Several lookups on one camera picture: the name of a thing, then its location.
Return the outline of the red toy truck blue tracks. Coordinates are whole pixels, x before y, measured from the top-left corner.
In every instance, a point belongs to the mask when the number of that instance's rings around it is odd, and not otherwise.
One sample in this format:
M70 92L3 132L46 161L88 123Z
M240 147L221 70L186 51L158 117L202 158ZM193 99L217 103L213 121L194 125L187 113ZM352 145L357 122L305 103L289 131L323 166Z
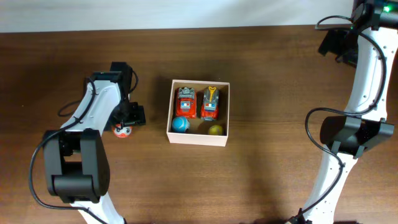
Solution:
M177 90L175 115L190 119L197 117L197 94L194 88L182 87Z

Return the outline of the white cardboard box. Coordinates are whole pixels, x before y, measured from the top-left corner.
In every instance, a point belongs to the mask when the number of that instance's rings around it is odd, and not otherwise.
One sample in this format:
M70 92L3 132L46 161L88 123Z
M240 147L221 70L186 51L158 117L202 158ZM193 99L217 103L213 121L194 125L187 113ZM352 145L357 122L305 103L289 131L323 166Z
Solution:
M176 133L172 130L172 120L175 117L177 90L180 87L194 88L197 93L197 106L201 107L203 91L208 86L215 86L220 91L219 116L216 121L204 121L197 117L190 119L190 128L187 133ZM224 147L229 137L229 106L230 106L230 84L228 82L209 82L197 80L173 80L171 85L169 113L167 118L166 133L171 143L195 144L205 146ZM208 130L213 125L223 127L220 136L209 135Z

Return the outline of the red toy truck yellow ladder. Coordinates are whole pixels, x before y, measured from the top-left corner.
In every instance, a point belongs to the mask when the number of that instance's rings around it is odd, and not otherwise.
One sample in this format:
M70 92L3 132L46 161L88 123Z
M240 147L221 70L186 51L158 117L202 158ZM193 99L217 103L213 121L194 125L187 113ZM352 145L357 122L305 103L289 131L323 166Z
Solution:
M215 86L208 86L205 89L201 106L201 119L205 121L214 121L218 119L219 95L219 89Z

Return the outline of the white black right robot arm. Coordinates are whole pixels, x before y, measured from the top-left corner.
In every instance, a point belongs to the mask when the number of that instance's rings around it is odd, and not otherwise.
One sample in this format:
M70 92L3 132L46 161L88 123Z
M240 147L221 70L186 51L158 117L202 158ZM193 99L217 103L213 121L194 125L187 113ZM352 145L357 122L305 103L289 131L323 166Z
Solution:
M319 141L322 161L315 185L303 208L288 223L333 223L346 179L358 159L388 140L394 125L387 123L386 96L397 53L397 2L362 0L353 3L349 27L325 27L318 51L333 53L337 62L355 67L346 108L321 107L324 119Z

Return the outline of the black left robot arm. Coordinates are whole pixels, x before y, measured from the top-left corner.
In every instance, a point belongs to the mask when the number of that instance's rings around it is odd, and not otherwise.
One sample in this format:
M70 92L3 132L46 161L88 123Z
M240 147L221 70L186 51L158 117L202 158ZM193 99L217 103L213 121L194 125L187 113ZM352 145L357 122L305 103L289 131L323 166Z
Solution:
M78 108L60 129L47 131L39 145L49 194L60 198L62 210L78 210L87 223L126 221L108 193L110 168L101 136L113 131L125 138L132 127L146 123L143 106L129 99L137 84L126 62L93 73Z

